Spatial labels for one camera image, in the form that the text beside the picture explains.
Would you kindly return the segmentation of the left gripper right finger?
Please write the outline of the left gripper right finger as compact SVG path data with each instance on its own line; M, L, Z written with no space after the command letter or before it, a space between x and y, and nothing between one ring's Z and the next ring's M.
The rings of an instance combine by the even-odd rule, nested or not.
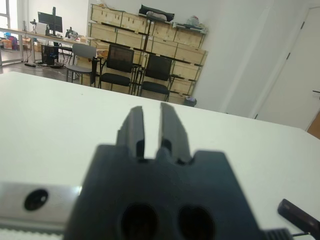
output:
M189 165L192 161L187 132L173 106L160 104L160 147L166 148L178 165Z

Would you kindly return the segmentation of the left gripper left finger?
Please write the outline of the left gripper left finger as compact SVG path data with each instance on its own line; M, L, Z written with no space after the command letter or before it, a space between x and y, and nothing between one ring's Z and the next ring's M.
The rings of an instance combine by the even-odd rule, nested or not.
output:
M145 128L142 106L133 107L117 132L117 146L126 146L133 157L143 159L145 154Z

